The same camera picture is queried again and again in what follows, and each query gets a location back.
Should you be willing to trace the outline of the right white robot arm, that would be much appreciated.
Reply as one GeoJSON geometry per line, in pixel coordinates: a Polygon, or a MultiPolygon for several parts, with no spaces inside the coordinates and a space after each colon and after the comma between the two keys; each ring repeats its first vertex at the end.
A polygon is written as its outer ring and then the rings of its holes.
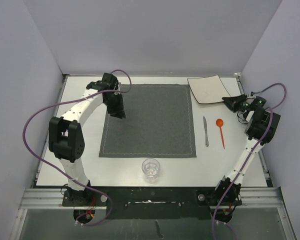
{"type": "Polygon", "coordinates": [[[233,113],[242,113],[247,122],[244,130],[247,138],[240,158],[212,192],[213,200],[220,205],[233,203],[238,199],[251,162],[265,144],[273,139],[281,119],[279,114],[264,108],[267,101],[259,96],[248,97],[242,94],[223,97],[222,100],[233,113]]]}

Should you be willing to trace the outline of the white rectangular plate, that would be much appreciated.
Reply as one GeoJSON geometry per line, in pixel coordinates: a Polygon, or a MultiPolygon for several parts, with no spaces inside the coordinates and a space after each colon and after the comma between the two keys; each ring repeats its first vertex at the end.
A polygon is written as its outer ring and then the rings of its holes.
{"type": "Polygon", "coordinates": [[[198,104],[221,103],[230,97],[219,75],[187,79],[190,90],[198,104]]]}

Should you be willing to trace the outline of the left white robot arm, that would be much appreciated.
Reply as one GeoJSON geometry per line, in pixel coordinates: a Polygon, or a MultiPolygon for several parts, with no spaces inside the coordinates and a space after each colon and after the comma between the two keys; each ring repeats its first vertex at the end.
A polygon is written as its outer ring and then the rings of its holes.
{"type": "Polygon", "coordinates": [[[68,189],[74,193],[74,200],[85,206],[90,203],[92,193],[81,156],[85,150],[82,127],[96,108],[106,106],[111,117],[124,119],[123,96],[118,79],[109,75],[108,80],[92,81],[86,86],[80,101],[60,117],[49,121],[48,148],[59,159],[64,172],[68,175],[68,189]]]}

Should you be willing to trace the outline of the clear plastic cup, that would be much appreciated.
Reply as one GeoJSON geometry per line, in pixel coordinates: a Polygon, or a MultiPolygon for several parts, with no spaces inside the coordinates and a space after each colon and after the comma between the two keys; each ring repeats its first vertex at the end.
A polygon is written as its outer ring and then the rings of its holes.
{"type": "Polygon", "coordinates": [[[158,160],[154,158],[147,158],[141,165],[144,180],[149,184],[154,184],[159,176],[161,165],[158,160]]]}

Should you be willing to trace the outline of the grey cloth placemat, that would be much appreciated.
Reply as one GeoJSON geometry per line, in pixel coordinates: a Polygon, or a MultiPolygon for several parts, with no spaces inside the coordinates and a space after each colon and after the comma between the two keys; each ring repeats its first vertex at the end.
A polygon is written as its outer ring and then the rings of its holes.
{"type": "Polygon", "coordinates": [[[123,94],[125,118],[106,114],[101,158],[195,158],[191,91],[186,84],[135,84],[123,94]]]}

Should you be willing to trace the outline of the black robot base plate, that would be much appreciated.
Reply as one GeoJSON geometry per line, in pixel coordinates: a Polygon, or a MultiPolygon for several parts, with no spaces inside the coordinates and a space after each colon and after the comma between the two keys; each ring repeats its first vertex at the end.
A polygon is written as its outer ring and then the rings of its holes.
{"type": "Polygon", "coordinates": [[[62,206],[74,207],[73,216],[89,223],[98,207],[105,207],[109,220],[210,220],[219,207],[216,220],[228,222],[237,206],[242,205],[238,190],[223,197],[223,187],[97,187],[75,192],[69,187],[62,206]]]}

